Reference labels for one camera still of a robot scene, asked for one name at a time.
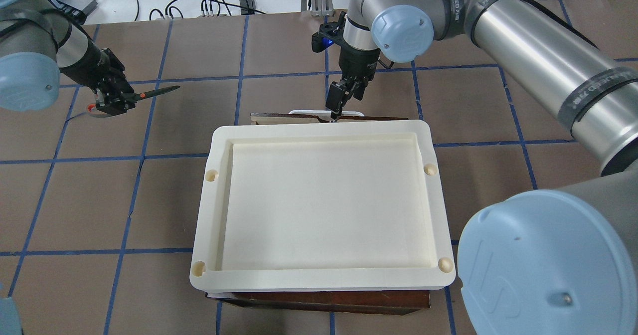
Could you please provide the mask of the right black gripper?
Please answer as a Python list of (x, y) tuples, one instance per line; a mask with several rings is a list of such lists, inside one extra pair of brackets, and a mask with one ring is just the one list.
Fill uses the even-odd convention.
[(342, 115), (344, 105), (351, 98), (361, 101), (369, 83), (374, 79), (380, 49), (358, 50), (345, 46), (339, 54), (341, 81), (333, 81), (326, 93), (326, 108), (330, 110), (331, 122)]

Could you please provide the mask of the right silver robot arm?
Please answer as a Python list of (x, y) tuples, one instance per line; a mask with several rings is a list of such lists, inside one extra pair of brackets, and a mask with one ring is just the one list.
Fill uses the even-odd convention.
[[(637, 0), (542, 0), (623, 66), (637, 68)], [(599, 175), (574, 141), (508, 72), (466, 36), (436, 42), (399, 71), (381, 71), (344, 110), (422, 119), (442, 170), (455, 261), (474, 213), (519, 192)], [(432, 310), (406, 316), (330, 313), (330, 335), (476, 335), (456, 279), (431, 292)]]

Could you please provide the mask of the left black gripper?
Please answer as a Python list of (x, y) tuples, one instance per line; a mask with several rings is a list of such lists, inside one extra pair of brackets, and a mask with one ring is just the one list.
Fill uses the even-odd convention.
[(125, 76), (125, 66), (108, 48), (90, 49), (94, 103), (91, 116), (118, 116), (136, 107), (135, 91)]

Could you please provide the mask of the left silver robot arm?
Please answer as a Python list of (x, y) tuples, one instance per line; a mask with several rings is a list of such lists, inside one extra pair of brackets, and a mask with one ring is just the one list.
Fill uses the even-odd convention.
[(95, 96), (94, 109), (126, 113), (141, 100), (114, 53), (50, 0), (0, 0), (0, 105), (13, 112), (39, 111), (58, 99), (61, 75)]

